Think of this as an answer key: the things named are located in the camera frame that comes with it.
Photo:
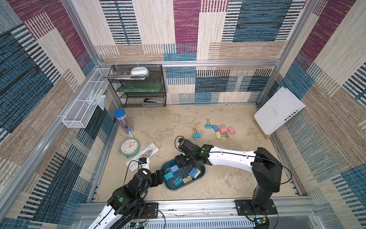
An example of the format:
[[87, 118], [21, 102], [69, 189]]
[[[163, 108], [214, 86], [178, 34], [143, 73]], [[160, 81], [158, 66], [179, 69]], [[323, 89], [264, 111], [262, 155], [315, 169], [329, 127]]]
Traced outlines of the blue binder clip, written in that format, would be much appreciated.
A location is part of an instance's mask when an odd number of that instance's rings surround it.
[[170, 170], [171, 170], [172, 173], [175, 173], [179, 170], [179, 167], [177, 165], [174, 165], [170, 168]]
[[193, 178], [193, 175], [194, 175], [194, 172], [195, 172], [195, 170], [196, 170], [197, 168], [193, 168], [192, 170], [191, 170], [191, 176], [192, 176], [192, 178]]
[[215, 132], [220, 132], [220, 129], [224, 128], [224, 127], [225, 127], [224, 124], [222, 124], [222, 125], [213, 125], [213, 129], [214, 129]]

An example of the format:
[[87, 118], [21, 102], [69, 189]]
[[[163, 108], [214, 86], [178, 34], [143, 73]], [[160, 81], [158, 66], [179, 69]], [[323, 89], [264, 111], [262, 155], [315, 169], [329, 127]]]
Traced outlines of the teal binder clip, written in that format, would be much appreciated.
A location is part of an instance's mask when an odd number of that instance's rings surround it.
[[173, 189], [173, 178], [174, 175], [172, 172], [168, 172], [167, 174], [164, 175], [164, 179], [165, 179], [165, 186], [169, 189], [172, 190]]
[[213, 126], [210, 124], [210, 119], [206, 119], [205, 129], [213, 129]]
[[193, 139], [199, 139], [201, 138], [201, 134], [198, 133], [196, 128], [193, 128]]
[[177, 188], [183, 183], [184, 173], [182, 171], [177, 171], [174, 173], [173, 184]]

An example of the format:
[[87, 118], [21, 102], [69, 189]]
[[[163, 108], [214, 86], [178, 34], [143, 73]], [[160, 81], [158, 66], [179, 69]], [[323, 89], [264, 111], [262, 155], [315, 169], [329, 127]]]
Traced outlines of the teal plastic storage box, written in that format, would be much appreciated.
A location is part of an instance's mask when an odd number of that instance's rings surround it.
[[[176, 165], [175, 158], [174, 158], [174, 159], [172, 159], [172, 160], [170, 160], [170, 161], [168, 161], [168, 162], [166, 162], [166, 163], [164, 163], [164, 164], [162, 165], [161, 170], [163, 171], [163, 178], [164, 178], [164, 175], [165, 175], [165, 174], [167, 174], [168, 172], [171, 172], [170, 168], [171, 168], [172, 166], [174, 166], [174, 165]], [[189, 166], [187, 166], [187, 167], [184, 167], [184, 168], [182, 168], [182, 169], [179, 169], [179, 171], [182, 171], [182, 172], [184, 173], [184, 175], [185, 175], [185, 174], [187, 174], [187, 173], [190, 173], [190, 172], [191, 172], [191, 170], [192, 170], [193, 168], [197, 168], [197, 169], [199, 169], [199, 170], [201, 171], [200, 175], [199, 175], [196, 179], [193, 179], [193, 180], [192, 180], [192, 182], [195, 182], [196, 180], [198, 180], [198, 179], [202, 178], [202, 177], [205, 175], [205, 173], [206, 173], [206, 168], [205, 168], [205, 166], [204, 166], [204, 165], [203, 165], [203, 166], [201, 166], [201, 165], [189, 165]], [[186, 185], [185, 185], [184, 183], [182, 183], [182, 184], [181, 184], [180, 186], [178, 186], [177, 188], [176, 188], [175, 186], [173, 186], [173, 189], [172, 189], [171, 191], [177, 191], [178, 189], [181, 189], [181, 188], [183, 188], [183, 187], [188, 186], [190, 183], [188, 183], [188, 184], [186, 184]]]

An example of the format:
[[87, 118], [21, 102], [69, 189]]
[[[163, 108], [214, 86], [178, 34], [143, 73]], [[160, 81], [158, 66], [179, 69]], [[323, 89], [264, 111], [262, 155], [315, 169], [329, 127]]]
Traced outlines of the pink binder clip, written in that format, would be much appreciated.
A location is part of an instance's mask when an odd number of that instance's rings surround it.
[[220, 133], [221, 136], [224, 136], [227, 140], [230, 139], [228, 128], [226, 127], [220, 128]]
[[235, 130], [234, 130], [234, 128], [233, 128], [233, 127], [229, 127], [229, 128], [228, 128], [228, 131], [229, 131], [229, 133], [230, 133], [230, 134], [232, 134], [232, 135], [233, 135], [233, 134], [235, 134]]

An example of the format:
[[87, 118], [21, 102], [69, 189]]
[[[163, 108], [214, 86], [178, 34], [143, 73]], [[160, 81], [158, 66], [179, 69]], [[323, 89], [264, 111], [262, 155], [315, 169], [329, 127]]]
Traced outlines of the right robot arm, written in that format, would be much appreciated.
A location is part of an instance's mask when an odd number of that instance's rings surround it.
[[235, 151], [222, 149], [213, 145], [194, 144], [183, 136], [175, 139], [179, 143], [176, 149], [181, 152], [175, 157], [179, 168], [192, 165], [228, 166], [250, 172], [254, 175], [257, 186], [248, 203], [237, 203], [242, 213], [274, 215], [275, 210], [271, 196], [280, 191], [283, 184], [283, 166], [268, 150], [258, 147], [256, 151]]

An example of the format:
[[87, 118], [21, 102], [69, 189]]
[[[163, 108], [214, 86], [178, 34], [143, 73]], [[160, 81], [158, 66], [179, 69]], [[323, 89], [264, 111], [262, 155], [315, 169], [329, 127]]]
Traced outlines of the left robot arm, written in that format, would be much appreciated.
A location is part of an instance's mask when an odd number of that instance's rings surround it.
[[148, 189], [163, 183], [163, 171], [152, 173], [142, 168], [132, 180], [116, 189], [101, 213], [89, 226], [90, 229], [121, 229], [133, 219], [146, 215], [144, 200]]

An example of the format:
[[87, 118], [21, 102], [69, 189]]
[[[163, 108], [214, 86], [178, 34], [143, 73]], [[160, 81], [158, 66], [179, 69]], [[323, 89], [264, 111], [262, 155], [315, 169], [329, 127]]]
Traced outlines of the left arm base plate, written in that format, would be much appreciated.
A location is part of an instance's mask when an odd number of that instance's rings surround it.
[[156, 219], [158, 218], [159, 203], [147, 202], [144, 209], [136, 216], [136, 219]]

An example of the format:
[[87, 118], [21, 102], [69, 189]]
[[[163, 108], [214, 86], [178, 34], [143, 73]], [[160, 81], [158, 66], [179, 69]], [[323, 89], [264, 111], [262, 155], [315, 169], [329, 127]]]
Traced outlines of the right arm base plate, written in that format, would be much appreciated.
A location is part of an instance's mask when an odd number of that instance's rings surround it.
[[252, 204], [251, 199], [236, 199], [234, 203], [238, 216], [276, 215], [278, 213], [272, 199], [264, 207]]

